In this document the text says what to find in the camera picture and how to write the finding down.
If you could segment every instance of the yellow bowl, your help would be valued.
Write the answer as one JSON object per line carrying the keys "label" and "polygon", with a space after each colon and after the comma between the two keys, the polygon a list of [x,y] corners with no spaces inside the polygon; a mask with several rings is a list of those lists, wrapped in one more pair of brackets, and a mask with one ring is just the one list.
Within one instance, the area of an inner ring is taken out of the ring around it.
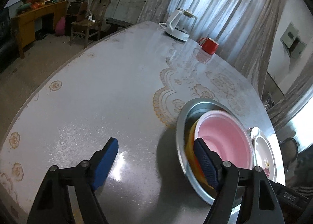
{"label": "yellow bowl", "polygon": [[192,170],[193,174],[195,175],[196,179],[199,182],[208,186],[209,188],[213,189],[213,187],[211,187],[208,184],[208,182],[204,176],[204,173],[201,169],[201,166],[197,160],[197,157],[195,156],[194,151],[193,151],[194,135],[195,135],[195,128],[196,128],[197,122],[198,121],[196,121],[190,128],[188,141],[187,141],[187,144],[185,147],[185,153],[186,153],[187,160],[190,164],[191,170]]}

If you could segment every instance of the pink bowl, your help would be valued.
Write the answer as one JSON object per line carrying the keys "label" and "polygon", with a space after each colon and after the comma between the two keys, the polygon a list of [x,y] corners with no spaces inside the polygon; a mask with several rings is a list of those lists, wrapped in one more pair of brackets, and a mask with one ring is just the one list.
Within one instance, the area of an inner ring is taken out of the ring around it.
{"label": "pink bowl", "polygon": [[194,139],[202,138],[211,151],[238,168],[252,169],[253,150],[242,125],[230,114],[211,110],[204,113],[195,129]]}

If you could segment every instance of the red mug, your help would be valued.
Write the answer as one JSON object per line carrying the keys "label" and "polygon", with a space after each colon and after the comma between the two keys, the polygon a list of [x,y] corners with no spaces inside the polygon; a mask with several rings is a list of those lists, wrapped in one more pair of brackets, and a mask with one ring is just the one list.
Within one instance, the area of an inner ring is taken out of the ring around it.
{"label": "red mug", "polygon": [[212,40],[211,38],[202,38],[199,40],[199,45],[202,47],[202,49],[207,52],[210,55],[213,55],[217,48],[219,47],[219,44]]}

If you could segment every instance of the blue gripper pad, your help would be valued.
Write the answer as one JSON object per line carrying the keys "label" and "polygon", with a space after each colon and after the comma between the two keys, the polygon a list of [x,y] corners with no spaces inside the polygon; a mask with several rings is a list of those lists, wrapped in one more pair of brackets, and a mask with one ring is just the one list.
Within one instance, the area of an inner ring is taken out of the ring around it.
{"label": "blue gripper pad", "polygon": [[219,182],[217,179],[217,172],[216,169],[206,154],[205,150],[203,149],[202,145],[200,144],[200,139],[196,139],[193,144],[193,151],[195,156],[198,159],[198,162],[201,166],[201,169],[204,173],[204,176],[208,182],[208,184],[213,187],[215,190],[219,187]]}
{"label": "blue gripper pad", "polygon": [[109,174],[115,157],[118,152],[118,142],[116,138],[110,138],[104,148],[93,154],[90,159],[90,171],[92,180],[90,186],[93,191],[102,186]]}

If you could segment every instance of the pink bag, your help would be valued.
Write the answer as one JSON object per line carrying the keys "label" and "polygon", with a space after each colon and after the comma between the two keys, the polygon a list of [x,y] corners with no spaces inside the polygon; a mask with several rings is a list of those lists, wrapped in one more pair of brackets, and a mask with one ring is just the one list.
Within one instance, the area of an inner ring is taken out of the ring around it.
{"label": "pink bag", "polygon": [[65,34],[65,17],[61,17],[61,19],[55,26],[55,35],[62,36],[64,34]]}

